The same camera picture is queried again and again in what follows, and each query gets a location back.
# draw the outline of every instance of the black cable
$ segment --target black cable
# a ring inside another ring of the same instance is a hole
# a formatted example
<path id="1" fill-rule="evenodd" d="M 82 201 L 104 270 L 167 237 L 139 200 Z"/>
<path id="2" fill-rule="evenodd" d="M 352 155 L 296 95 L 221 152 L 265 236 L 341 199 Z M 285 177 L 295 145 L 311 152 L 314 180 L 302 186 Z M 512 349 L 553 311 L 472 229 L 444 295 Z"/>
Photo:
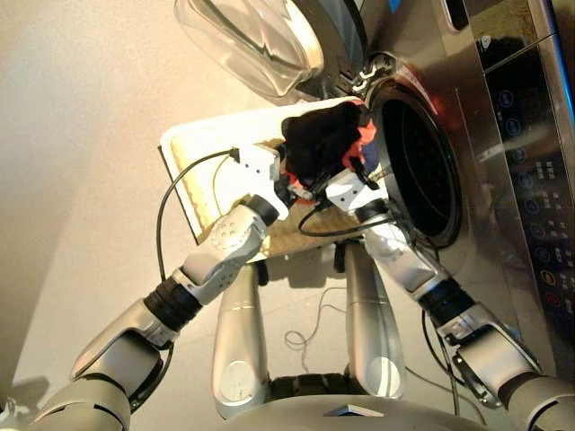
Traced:
<path id="1" fill-rule="evenodd" d="M 451 359 L 447 353 L 446 345 L 443 342 L 441 336 L 438 335 L 439 346 L 441 347 L 441 352 L 443 353 L 443 358 L 446 361 L 447 370 L 449 372 L 449 383 L 451 384 L 451 393 L 453 394 L 453 411 L 456 416 L 461 416 L 461 409 L 459 407 L 459 392 L 457 391 L 457 381 L 456 376 L 453 374 L 453 366 L 451 366 Z"/>
<path id="2" fill-rule="evenodd" d="M 193 163 L 190 163 L 183 171 L 180 172 L 180 174 L 172 181 L 172 184 L 170 184 L 168 189 L 165 191 L 164 196 L 162 197 L 162 202 L 160 202 L 160 207 L 158 209 L 158 215 L 155 222 L 155 249 L 157 252 L 158 268 L 160 269 L 160 278 L 162 279 L 162 281 L 165 281 L 164 255 L 162 254 L 162 218 L 164 217 L 165 204 L 168 201 L 168 198 L 172 194 L 178 182 L 180 182 L 180 180 L 186 175 L 186 173 L 188 173 L 195 166 L 199 165 L 202 162 L 205 162 L 206 160 L 210 160 L 222 155 L 229 155 L 230 153 L 231 150 L 220 151 L 218 153 L 207 155 L 205 157 L 198 159 Z M 150 395 L 152 395 L 152 393 L 155 391 L 158 385 L 162 382 L 162 380 L 165 377 L 165 374 L 168 372 L 168 368 L 170 367 L 170 363 L 172 362 L 172 357 L 173 357 L 173 343 L 170 343 L 170 346 L 168 348 L 168 355 L 165 359 L 164 366 L 162 367 L 162 369 L 160 370 L 154 381 L 150 383 L 150 385 L 144 391 L 139 393 L 138 396 L 130 403 L 130 411 L 132 413 L 138 410 L 140 406 L 146 402 L 146 400 L 150 397 Z"/>
<path id="3" fill-rule="evenodd" d="M 329 238 L 332 236 L 349 235 L 350 233 L 357 233 L 357 232 L 365 231 L 366 229 L 369 229 L 371 227 L 379 226 L 380 224 L 388 224 L 388 223 L 391 223 L 393 221 L 393 219 L 391 217 L 389 217 L 389 218 L 385 218 L 384 220 L 379 220 L 378 222 L 362 224 L 360 226 L 350 227 L 350 229 L 342 229 L 340 231 L 331 231 L 331 232 L 306 231 L 304 229 L 305 222 L 307 220 L 309 220 L 313 215 L 322 211 L 323 209 L 324 209 L 324 206 L 321 204 L 315 206 L 314 209 L 312 209 L 309 213 L 307 213 L 306 215 L 304 215 L 304 217 L 302 217 L 302 219 L 299 221 L 299 224 L 297 225 L 297 230 L 302 235 L 305 235 L 305 236 L 313 236 L 315 238 Z"/>
<path id="4" fill-rule="evenodd" d="M 198 159 L 195 162 L 190 163 L 183 171 L 180 172 L 180 174 L 172 181 L 172 184 L 170 184 L 170 187 L 168 187 L 168 189 L 165 191 L 164 197 L 162 198 L 162 202 L 160 203 L 160 208 L 158 209 L 158 216 L 157 216 L 157 219 L 155 222 L 155 250 L 156 250 L 156 253 L 158 256 L 158 267 L 160 269 L 160 278 L 162 279 L 162 281 L 165 281 L 164 256 L 162 254 L 162 217 L 164 216 L 165 204 L 168 201 L 170 194 L 175 189 L 178 182 L 180 182 L 180 180 L 191 169 L 193 169 L 194 167 L 196 167 L 200 163 L 205 162 L 206 160 L 214 159 L 214 158 L 222 156 L 222 155 L 229 155 L 230 153 L 231 153 L 231 150 L 220 151 L 217 153 L 207 155 L 205 157 L 202 157 L 201 159 Z"/>
<path id="5" fill-rule="evenodd" d="M 448 377 L 451 377 L 451 375 L 449 374 L 449 370 L 447 370 L 446 366 L 443 365 L 443 363 L 439 359 L 438 354 L 436 353 L 435 349 L 431 345 L 431 340 L 429 339 L 429 334 L 428 334 L 428 328 L 427 328 L 427 325 L 425 324 L 425 311 L 424 310 L 421 310 L 421 328 L 423 329 L 423 338 L 425 339 L 425 343 L 428 345 L 428 350 L 429 350 L 430 354 L 433 356 L 433 359 L 435 359 L 435 362 L 438 364 L 439 368 L 441 368 L 441 370 L 445 374 L 447 374 Z M 465 382 L 463 380 L 456 377 L 455 375 L 454 375 L 454 377 L 456 379 L 456 382 L 458 382 L 462 386 L 466 387 Z"/>

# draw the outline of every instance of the wire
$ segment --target wire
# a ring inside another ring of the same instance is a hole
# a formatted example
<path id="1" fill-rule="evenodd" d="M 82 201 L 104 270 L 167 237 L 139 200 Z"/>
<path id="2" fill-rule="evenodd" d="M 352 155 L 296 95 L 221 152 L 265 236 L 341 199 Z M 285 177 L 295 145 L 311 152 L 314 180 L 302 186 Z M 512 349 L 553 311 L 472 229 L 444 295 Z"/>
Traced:
<path id="1" fill-rule="evenodd" d="M 429 334 L 428 334 L 428 328 L 427 325 L 425 324 L 425 311 L 421 310 L 421 328 L 423 329 L 423 338 L 425 339 L 425 343 L 428 346 L 428 350 L 430 352 L 430 354 L 433 356 L 433 359 L 435 359 L 435 362 L 438 364 L 439 368 L 441 368 L 441 370 L 447 374 L 447 376 L 451 377 L 449 374 L 449 370 L 446 368 L 446 366 L 441 362 L 441 360 L 439 359 L 438 354 L 436 353 L 435 349 L 433 348 L 433 346 L 431 345 L 431 340 L 429 339 Z M 456 382 L 458 382 L 459 384 L 461 384 L 462 386 L 466 387 L 465 382 L 463 380 L 461 380 L 460 378 L 456 377 L 454 375 Z"/>
<path id="2" fill-rule="evenodd" d="M 172 194 L 178 182 L 180 182 L 180 180 L 186 175 L 186 173 L 188 173 L 195 166 L 205 162 L 206 160 L 210 160 L 222 155 L 229 155 L 230 153 L 231 153 L 230 150 L 220 151 L 218 153 L 207 155 L 205 157 L 198 159 L 195 162 L 190 163 L 183 171 L 180 172 L 180 174 L 172 181 L 172 184 L 170 184 L 168 189 L 165 191 L 164 196 L 162 197 L 162 201 L 160 202 L 158 215 L 155 221 L 155 250 L 158 258 L 158 268 L 160 269 L 160 278 L 162 279 L 162 281 L 165 281 L 164 255 L 162 253 L 162 218 L 164 217 L 165 204 L 168 201 L 168 198 Z M 170 367 L 170 363 L 172 362 L 172 357 L 173 357 L 173 343 L 170 343 L 170 346 L 168 347 L 168 355 L 165 359 L 164 366 L 162 367 L 162 369 L 160 370 L 154 381 L 151 382 L 150 385 L 144 391 L 139 393 L 137 397 L 130 402 L 130 411 L 132 413 L 138 410 L 140 406 L 146 402 L 146 400 L 150 397 L 150 395 L 152 395 L 152 393 L 155 391 L 158 385 L 162 382 L 162 380 L 165 377 L 165 374 L 168 372 L 168 368 Z"/>
<path id="3" fill-rule="evenodd" d="M 323 299 L 325 298 L 327 293 L 330 292 L 331 290 L 345 290 L 345 287 L 328 287 L 323 291 L 322 296 L 320 296 L 320 302 L 317 304 L 317 315 L 315 318 L 314 330 L 312 331 L 309 337 L 307 338 L 304 337 L 304 335 L 298 330 L 289 330 L 284 334 L 284 343 L 286 344 L 287 348 L 290 348 L 291 350 L 294 350 L 296 352 L 297 351 L 302 352 L 300 357 L 302 368 L 304 368 L 307 374 L 309 374 L 309 368 L 305 364 L 305 357 L 307 356 L 307 348 L 309 347 L 310 342 L 312 341 L 312 339 L 314 339 L 314 337 L 317 335 L 317 331 L 319 330 L 320 322 L 322 319 L 322 310 L 324 308 L 331 308 L 336 312 L 345 313 L 345 310 L 342 310 L 341 308 L 338 308 L 335 305 L 332 305 L 330 303 L 323 303 Z M 293 340 L 290 339 L 290 337 L 298 337 L 299 340 Z"/>
<path id="4" fill-rule="evenodd" d="M 231 153 L 231 150 L 220 151 L 217 153 L 207 155 L 205 157 L 202 157 L 201 159 L 198 159 L 195 162 L 190 163 L 183 171 L 180 172 L 180 174 L 172 181 L 172 184 L 170 184 L 170 187 L 168 187 L 168 189 L 165 191 L 164 197 L 162 198 L 162 202 L 160 202 L 160 207 L 158 209 L 158 216 L 157 216 L 156 222 L 155 222 L 155 250 L 157 253 L 157 257 L 158 257 L 158 267 L 160 269 L 160 278 L 162 279 L 162 281 L 165 281 L 164 255 L 162 254 L 162 218 L 164 216 L 165 204 L 168 201 L 170 194 L 173 192 L 173 190 L 175 189 L 178 182 L 180 182 L 180 180 L 191 169 L 193 169 L 194 167 L 196 167 L 200 163 L 205 162 L 206 160 L 214 159 L 214 158 L 222 156 L 222 155 L 230 155 L 230 153 Z"/>
<path id="5" fill-rule="evenodd" d="M 313 231 L 306 231 L 304 229 L 304 224 L 307 220 L 309 220 L 313 215 L 319 213 L 320 211 L 322 211 L 324 208 L 324 206 L 317 205 L 314 207 L 314 209 L 312 209 L 309 213 L 307 213 L 306 215 L 304 215 L 304 217 L 299 221 L 299 224 L 297 225 L 297 230 L 305 236 L 313 236 L 316 238 L 329 238 L 331 236 L 341 236 L 341 235 L 348 235 L 350 233 L 357 233 L 357 232 L 361 232 L 361 231 L 365 231 L 366 229 L 375 227 L 375 226 L 379 226 L 380 224 L 388 224 L 391 223 L 393 221 L 393 219 L 391 217 L 389 218 L 385 218 L 383 220 L 379 220 L 377 222 L 373 222 L 373 223 L 368 223 L 368 224 L 362 224 L 360 226 L 355 226 L 355 227 L 351 227 L 350 229 L 342 229 L 339 231 L 331 231 L 331 232 L 313 232 Z"/>
<path id="6" fill-rule="evenodd" d="M 456 416 L 461 416 L 461 409 L 459 407 L 459 392 L 457 391 L 457 381 L 456 376 L 453 374 L 453 367 L 451 366 L 451 359 L 447 353 L 446 345 L 443 339 L 438 334 L 439 345 L 441 346 L 441 352 L 443 353 L 443 358 L 446 361 L 447 370 L 449 372 L 449 383 L 451 384 L 451 393 L 453 394 L 453 411 Z"/>
<path id="7" fill-rule="evenodd" d="M 143 392 L 139 393 L 138 396 L 130 402 L 129 404 L 130 413 L 134 413 L 135 411 L 137 411 L 142 406 L 142 404 L 144 404 L 147 401 L 147 399 L 150 398 L 150 395 L 152 395 L 155 389 L 160 385 L 160 383 L 165 377 L 165 374 L 168 372 L 168 368 L 170 367 L 170 363 L 172 362 L 172 356 L 173 356 L 173 343 L 170 343 L 170 347 L 168 349 L 168 355 L 165 358 L 164 366 L 162 367 L 160 373 L 158 373 L 154 381 L 150 383 L 150 385 Z"/>
<path id="8" fill-rule="evenodd" d="M 435 386 L 436 388 L 442 390 L 442 391 L 446 391 L 446 392 L 451 392 L 451 389 L 439 384 L 439 383 L 435 383 L 432 380 L 423 377 L 421 374 L 413 371 L 409 366 L 405 366 L 405 369 L 407 370 L 408 373 L 413 374 L 415 377 L 417 377 L 418 379 L 422 380 L 425 383 L 428 383 L 432 386 Z M 461 398 L 463 401 L 467 402 L 469 404 L 469 406 L 473 409 L 473 411 L 475 412 L 475 414 L 477 415 L 477 417 L 479 418 L 479 421 L 482 423 L 482 425 L 487 425 L 487 421 L 485 420 L 485 416 L 482 414 L 482 412 L 479 410 L 479 408 L 475 405 L 475 403 L 473 402 L 473 400 L 471 400 L 470 398 L 458 394 L 458 397 Z"/>

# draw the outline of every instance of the beige floor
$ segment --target beige floor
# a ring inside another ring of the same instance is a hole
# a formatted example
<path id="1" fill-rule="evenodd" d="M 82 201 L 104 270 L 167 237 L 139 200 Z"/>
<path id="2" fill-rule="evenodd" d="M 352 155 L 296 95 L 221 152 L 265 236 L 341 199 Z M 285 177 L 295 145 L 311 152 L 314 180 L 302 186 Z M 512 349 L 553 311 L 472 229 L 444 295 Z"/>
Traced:
<path id="1" fill-rule="evenodd" d="M 66 384 L 85 343 L 158 282 L 155 212 L 167 180 L 155 148 L 161 133 L 267 102 L 186 39 L 171 0 L 0 6 L 0 395 L 15 399 L 18 412 L 0 427 L 23 427 Z M 173 268 L 191 246 L 175 201 L 164 226 Z M 331 251 L 323 259 L 323 268 L 308 255 L 270 263 L 277 280 L 261 299 L 272 375 L 302 373 L 284 332 L 309 334 L 322 287 L 343 286 L 329 270 Z M 446 384 L 423 347 L 417 308 L 391 290 L 406 362 Z M 328 299 L 342 304 L 344 293 Z M 219 423 L 209 389 L 216 316 L 213 303 L 182 333 L 170 373 L 132 429 Z M 312 371 L 342 370 L 344 334 L 343 316 L 326 310 L 309 349 Z M 406 398 L 451 409 L 447 393 L 411 377 Z M 500 412 L 488 416 L 509 429 Z"/>

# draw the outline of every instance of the stainless steel panel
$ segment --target stainless steel panel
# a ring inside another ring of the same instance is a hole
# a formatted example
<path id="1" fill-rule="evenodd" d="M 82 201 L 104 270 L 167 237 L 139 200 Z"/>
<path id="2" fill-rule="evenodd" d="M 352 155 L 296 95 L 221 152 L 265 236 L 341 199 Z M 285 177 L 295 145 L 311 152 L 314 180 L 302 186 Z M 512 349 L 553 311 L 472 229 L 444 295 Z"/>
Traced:
<path id="1" fill-rule="evenodd" d="M 441 251 L 442 263 L 474 298 L 517 329 L 542 368 L 553 374 L 552 349 L 476 45 L 478 31 L 494 22 L 503 37 L 523 32 L 525 43 L 515 54 L 550 34 L 547 10 L 536 4 L 540 13 L 532 21 L 529 2 L 511 2 L 521 12 L 511 23 L 504 17 L 508 1 L 472 2 L 475 28 L 472 22 L 461 31 L 448 24 L 439 0 L 402 2 L 395 13 L 385 2 L 374 2 L 364 4 L 362 15 L 372 50 L 389 52 L 409 67 L 456 154 L 464 223 L 456 243 Z"/>
<path id="2" fill-rule="evenodd" d="M 552 36 L 539 43 L 545 78 L 551 95 L 555 123 L 562 143 L 563 159 L 569 176 L 571 195 L 575 197 L 575 118 L 573 117 L 573 93 L 570 92 L 567 70 L 562 63 L 561 43 Z M 573 63 L 575 59 L 567 58 Z"/>

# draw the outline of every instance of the washing machine control panel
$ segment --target washing machine control panel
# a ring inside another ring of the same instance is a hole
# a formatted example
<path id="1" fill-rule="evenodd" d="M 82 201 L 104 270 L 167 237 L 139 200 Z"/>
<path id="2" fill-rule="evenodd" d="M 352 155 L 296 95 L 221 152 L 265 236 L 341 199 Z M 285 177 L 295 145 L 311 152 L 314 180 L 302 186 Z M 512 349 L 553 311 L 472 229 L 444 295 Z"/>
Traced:
<path id="1" fill-rule="evenodd" d="M 553 347 L 563 352 L 555 358 L 558 372 L 571 374 L 573 199 L 539 48 L 493 68 L 485 79 Z"/>

